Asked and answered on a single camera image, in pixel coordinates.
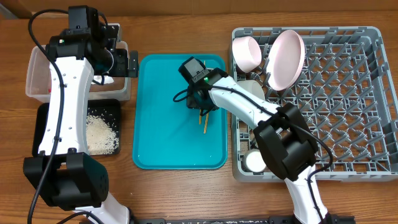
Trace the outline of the white napkin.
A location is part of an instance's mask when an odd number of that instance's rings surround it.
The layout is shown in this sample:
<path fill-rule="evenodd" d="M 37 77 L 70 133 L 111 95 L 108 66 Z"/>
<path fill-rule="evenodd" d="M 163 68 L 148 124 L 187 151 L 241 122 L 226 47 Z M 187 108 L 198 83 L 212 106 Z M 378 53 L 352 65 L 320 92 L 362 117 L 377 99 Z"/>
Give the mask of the white napkin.
<path fill-rule="evenodd" d="M 114 83 L 114 79 L 107 75 L 95 75 L 91 83 L 94 85 L 107 85 Z"/>

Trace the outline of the wooden chopstick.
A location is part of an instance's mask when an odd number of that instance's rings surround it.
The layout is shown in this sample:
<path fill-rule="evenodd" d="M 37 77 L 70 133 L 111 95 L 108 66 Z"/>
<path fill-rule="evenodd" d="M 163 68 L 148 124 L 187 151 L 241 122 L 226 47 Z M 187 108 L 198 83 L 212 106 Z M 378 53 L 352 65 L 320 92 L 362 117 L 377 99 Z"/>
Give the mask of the wooden chopstick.
<path fill-rule="evenodd" d="M 199 114 L 199 124 L 201 124 L 201 120 L 202 120 L 202 109 L 200 109 L 200 114 Z"/>
<path fill-rule="evenodd" d="M 206 134 L 206 132 L 207 132 L 208 118 L 209 118 L 209 113 L 207 113 L 205 116 L 205 124 L 204 124 L 203 134 Z"/>

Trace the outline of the grey bowl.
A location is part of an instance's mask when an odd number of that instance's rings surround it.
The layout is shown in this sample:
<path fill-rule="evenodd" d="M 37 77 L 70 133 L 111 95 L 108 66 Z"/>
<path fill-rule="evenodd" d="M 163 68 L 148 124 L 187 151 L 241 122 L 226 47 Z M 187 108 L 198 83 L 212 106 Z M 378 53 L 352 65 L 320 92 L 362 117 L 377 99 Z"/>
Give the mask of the grey bowl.
<path fill-rule="evenodd" d="M 241 81 L 238 81 L 237 84 L 244 90 L 253 94 L 254 96 L 260 98 L 261 100 L 265 100 L 265 95 L 264 95 L 262 86 L 257 81 L 241 80 Z"/>

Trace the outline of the pink white bowl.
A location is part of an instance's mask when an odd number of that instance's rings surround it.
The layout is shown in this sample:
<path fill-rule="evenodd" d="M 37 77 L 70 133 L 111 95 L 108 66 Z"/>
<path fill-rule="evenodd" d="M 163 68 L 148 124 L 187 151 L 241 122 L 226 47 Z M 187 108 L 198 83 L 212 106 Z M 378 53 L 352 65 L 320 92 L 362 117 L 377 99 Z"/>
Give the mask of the pink white bowl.
<path fill-rule="evenodd" d="M 245 73 L 254 70 L 262 61 L 260 46 L 251 36 L 235 38 L 232 43 L 232 53 L 236 65 Z"/>

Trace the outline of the cream paper cup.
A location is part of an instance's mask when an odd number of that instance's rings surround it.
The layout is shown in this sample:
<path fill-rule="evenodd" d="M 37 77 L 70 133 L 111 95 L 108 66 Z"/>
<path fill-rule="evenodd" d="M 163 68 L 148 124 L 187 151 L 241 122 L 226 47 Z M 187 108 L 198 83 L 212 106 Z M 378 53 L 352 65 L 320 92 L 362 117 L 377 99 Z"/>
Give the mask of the cream paper cup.
<path fill-rule="evenodd" d="M 245 168 L 253 173 L 261 173 L 266 169 L 261 152 L 258 149 L 251 149 L 244 154 L 243 164 Z"/>

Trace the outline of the large white plate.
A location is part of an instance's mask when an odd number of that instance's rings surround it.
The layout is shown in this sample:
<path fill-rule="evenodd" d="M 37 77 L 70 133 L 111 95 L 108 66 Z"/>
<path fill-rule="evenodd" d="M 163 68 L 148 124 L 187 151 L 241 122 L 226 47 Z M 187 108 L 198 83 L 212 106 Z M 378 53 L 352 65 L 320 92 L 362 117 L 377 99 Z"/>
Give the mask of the large white plate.
<path fill-rule="evenodd" d="M 269 86 L 276 91 L 292 86 L 301 74 L 305 59 L 301 36 L 294 30 L 283 31 L 272 44 L 268 59 Z"/>

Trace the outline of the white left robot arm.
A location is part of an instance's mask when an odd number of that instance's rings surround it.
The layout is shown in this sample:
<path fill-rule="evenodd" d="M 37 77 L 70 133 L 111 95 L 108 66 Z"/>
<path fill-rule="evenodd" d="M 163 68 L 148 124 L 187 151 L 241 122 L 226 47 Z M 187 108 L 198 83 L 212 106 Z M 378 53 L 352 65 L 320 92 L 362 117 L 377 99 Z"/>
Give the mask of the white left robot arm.
<path fill-rule="evenodd" d="M 139 74 L 137 52 L 116 47 L 120 26 L 108 24 L 89 6 L 66 10 L 68 27 L 40 51 L 49 61 L 52 91 L 46 127 L 37 154 L 24 159 L 23 172 L 34 200 L 83 215 L 94 223 L 134 223 L 131 210 L 109 191 L 104 165 L 89 154 L 86 117 L 95 77 Z"/>

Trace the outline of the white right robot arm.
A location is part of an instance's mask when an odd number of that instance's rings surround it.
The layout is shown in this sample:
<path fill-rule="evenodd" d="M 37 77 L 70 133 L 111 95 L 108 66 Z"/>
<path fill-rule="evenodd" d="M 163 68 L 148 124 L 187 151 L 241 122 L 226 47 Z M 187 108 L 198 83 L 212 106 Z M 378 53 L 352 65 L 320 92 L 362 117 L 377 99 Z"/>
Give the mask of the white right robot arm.
<path fill-rule="evenodd" d="M 294 203 L 294 217 L 300 223 L 329 223 L 315 174 L 315 155 L 326 144 L 310 132 L 300 110 L 262 100 L 239 86 L 220 68 L 208 69 L 190 57 L 178 69 L 188 83 L 183 92 L 193 108 L 205 113 L 223 108 L 245 122 L 253 131 L 261 159 L 285 181 Z"/>

